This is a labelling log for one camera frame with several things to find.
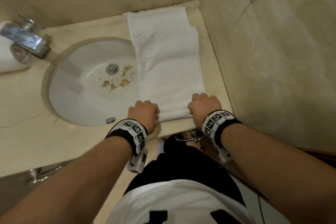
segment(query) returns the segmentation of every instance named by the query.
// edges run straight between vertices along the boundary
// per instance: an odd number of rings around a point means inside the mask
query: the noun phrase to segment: wrist cuff
[[[123,120],[107,137],[120,136],[125,138],[132,147],[132,155],[138,155],[146,145],[147,130],[133,119]]]
[[[203,121],[202,131],[212,140],[212,143],[223,148],[221,134],[223,130],[234,123],[241,123],[228,111],[217,110],[209,114]]]

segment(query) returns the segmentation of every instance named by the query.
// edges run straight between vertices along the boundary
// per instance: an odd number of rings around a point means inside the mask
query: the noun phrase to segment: sink
[[[113,38],[72,50],[55,65],[48,97],[59,116],[75,124],[99,126],[109,118],[127,117],[128,108],[138,100],[131,42]]]

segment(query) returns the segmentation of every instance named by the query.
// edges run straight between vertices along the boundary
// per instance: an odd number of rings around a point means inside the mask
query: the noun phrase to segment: left hand
[[[156,128],[155,120],[159,117],[159,112],[157,104],[152,104],[149,100],[144,102],[139,100],[135,103],[135,107],[131,106],[128,109],[127,118],[137,120],[147,129],[147,132],[150,135]]]

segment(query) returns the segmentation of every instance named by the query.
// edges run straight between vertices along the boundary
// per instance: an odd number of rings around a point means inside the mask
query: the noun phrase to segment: chrome faucet
[[[43,59],[49,53],[50,48],[47,47],[47,40],[37,35],[40,26],[21,14],[19,15],[24,21],[22,26],[16,23],[6,23],[0,30],[0,35],[14,41],[15,44]]]

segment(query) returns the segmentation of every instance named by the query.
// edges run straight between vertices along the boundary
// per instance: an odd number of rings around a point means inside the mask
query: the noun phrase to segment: countertop
[[[199,58],[207,94],[232,111],[223,78],[196,1],[186,7],[190,25],[199,33]],[[118,15],[47,28],[52,51],[45,60],[33,57],[31,68],[0,74],[0,177],[77,158],[101,142],[112,127],[82,126],[57,116],[47,98],[48,75],[55,60],[74,44],[97,37],[130,39],[127,16]],[[192,118],[158,124],[148,139],[195,128]]]

